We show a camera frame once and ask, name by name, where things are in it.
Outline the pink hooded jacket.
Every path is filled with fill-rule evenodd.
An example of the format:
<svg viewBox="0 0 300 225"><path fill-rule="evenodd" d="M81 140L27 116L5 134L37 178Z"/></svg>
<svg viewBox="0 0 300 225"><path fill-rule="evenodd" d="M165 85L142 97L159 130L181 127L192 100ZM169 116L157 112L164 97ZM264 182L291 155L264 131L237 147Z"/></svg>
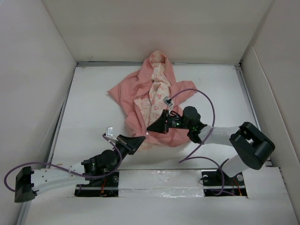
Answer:
<svg viewBox="0 0 300 225"><path fill-rule="evenodd" d="M174 96L173 110L182 114L180 104L192 97L195 89L192 81L177 82L172 63L161 51L155 51L138 71L125 77L108 94L123 109L129 134L146 137L139 148L143 151L159 146L178 147L190 141L184 129L170 129L165 135L150 132L146 136L146 128L167 108L164 97Z"/></svg>

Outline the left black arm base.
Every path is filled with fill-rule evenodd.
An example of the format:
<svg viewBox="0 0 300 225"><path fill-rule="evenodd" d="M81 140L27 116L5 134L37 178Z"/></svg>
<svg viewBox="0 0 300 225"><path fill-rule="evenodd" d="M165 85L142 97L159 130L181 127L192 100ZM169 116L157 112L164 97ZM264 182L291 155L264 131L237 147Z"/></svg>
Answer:
<svg viewBox="0 0 300 225"><path fill-rule="evenodd" d="M87 185L76 185L76 197L118 197L119 196L119 171L101 179L91 181Z"/></svg>

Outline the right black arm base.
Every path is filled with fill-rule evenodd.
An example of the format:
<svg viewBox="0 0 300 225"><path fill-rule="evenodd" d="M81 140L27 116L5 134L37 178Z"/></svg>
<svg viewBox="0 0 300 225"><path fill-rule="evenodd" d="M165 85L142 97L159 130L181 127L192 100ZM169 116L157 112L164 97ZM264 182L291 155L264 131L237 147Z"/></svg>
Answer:
<svg viewBox="0 0 300 225"><path fill-rule="evenodd" d="M232 178L221 173L217 169L201 170L201 178L198 183L203 185L203 193L205 197L221 197L221 196L247 196L244 176L240 172Z"/></svg>

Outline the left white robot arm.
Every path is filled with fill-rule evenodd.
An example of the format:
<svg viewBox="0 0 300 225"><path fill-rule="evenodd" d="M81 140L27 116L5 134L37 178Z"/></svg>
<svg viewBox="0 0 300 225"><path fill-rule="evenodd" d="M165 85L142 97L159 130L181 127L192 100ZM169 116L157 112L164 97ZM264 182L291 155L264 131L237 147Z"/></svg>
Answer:
<svg viewBox="0 0 300 225"><path fill-rule="evenodd" d="M44 163L49 168L33 169L32 165L42 162L30 162L18 166L21 170L15 177L15 203L24 203L36 198L38 194L71 185L101 185L107 177L117 172L123 159L137 152L145 141L145 136L103 138L112 145L111 150L83 160L77 164L62 167Z"/></svg>

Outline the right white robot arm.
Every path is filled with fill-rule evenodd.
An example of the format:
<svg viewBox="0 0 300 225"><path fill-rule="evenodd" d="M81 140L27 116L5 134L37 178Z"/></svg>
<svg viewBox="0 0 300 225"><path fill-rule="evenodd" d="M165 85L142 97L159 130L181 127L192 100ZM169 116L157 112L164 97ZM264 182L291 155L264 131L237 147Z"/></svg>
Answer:
<svg viewBox="0 0 300 225"><path fill-rule="evenodd" d="M212 127L201 122L201 116L192 106L182 115L163 110L161 116L147 127L147 131L167 134L169 129L186 129L188 138L198 144L220 144L233 147L237 155L226 160L217 172L219 183L226 185L235 175L247 170L260 170L275 150L275 144L256 126L244 122L237 127Z"/></svg>

